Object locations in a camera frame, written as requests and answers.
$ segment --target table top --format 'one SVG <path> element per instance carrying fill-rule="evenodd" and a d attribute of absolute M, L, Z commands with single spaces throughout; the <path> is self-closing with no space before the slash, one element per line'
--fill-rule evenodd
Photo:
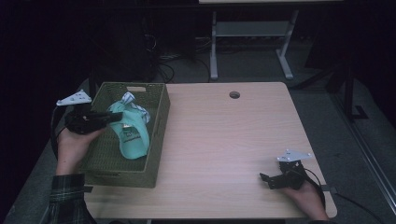
<path fill-rule="evenodd" d="M 279 82 L 168 84 L 171 106 L 154 189 L 94 186 L 86 203 L 94 217 L 137 219 L 304 217 L 269 189 L 259 173 L 280 175 L 286 149 L 323 175 L 288 89 Z M 238 91 L 240 97 L 230 97 Z M 329 192 L 327 213 L 336 215 Z"/>

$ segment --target shirt sleeve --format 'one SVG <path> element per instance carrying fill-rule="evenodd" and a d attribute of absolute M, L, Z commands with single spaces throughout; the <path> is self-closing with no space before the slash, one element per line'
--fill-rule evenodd
<path fill-rule="evenodd" d="M 90 223 L 84 201 L 85 175 L 56 175 L 49 196 L 48 223 Z"/>

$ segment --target hand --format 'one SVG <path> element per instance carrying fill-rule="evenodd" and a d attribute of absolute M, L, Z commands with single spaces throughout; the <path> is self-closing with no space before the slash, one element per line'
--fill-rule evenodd
<path fill-rule="evenodd" d="M 298 190 L 284 188 L 281 191 L 288 195 L 312 220 L 329 220 L 317 190 L 306 180 Z"/>
<path fill-rule="evenodd" d="M 101 129 L 89 134 L 77 134 L 63 129 L 58 138 L 58 165 L 56 175 L 72 175 L 78 173 L 78 167 L 88 152 L 93 139 L 103 133 Z"/>

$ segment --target plastic basket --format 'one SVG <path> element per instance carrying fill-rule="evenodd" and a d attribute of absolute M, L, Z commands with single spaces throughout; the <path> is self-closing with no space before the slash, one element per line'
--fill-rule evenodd
<path fill-rule="evenodd" d="M 134 103 L 151 115 L 147 124 L 150 144 L 148 155 L 128 160 L 120 153 L 120 140 L 110 127 L 91 145 L 80 166 L 88 185 L 154 188 L 160 165 L 163 136 L 169 112 L 169 95 L 165 84 L 104 82 L 92 102 L 92 110 L 105 112 L 130 91 Z"/>

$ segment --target person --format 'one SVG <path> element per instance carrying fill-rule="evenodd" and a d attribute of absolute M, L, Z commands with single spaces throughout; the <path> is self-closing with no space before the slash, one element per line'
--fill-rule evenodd
<path fill-rule="evenodd" d="M 48 223 L 92 223 L 84 201 L 84 174 L 78 173 L 92 140 L 105 129 L 80 135 L 63 129 L 58 138 L 58 163 L 49 196 Z M 329 220 L 312 184 L 305 181 L 298 190 L 281 189 L 311 219 L 309 224 L 335 223 Z"/>

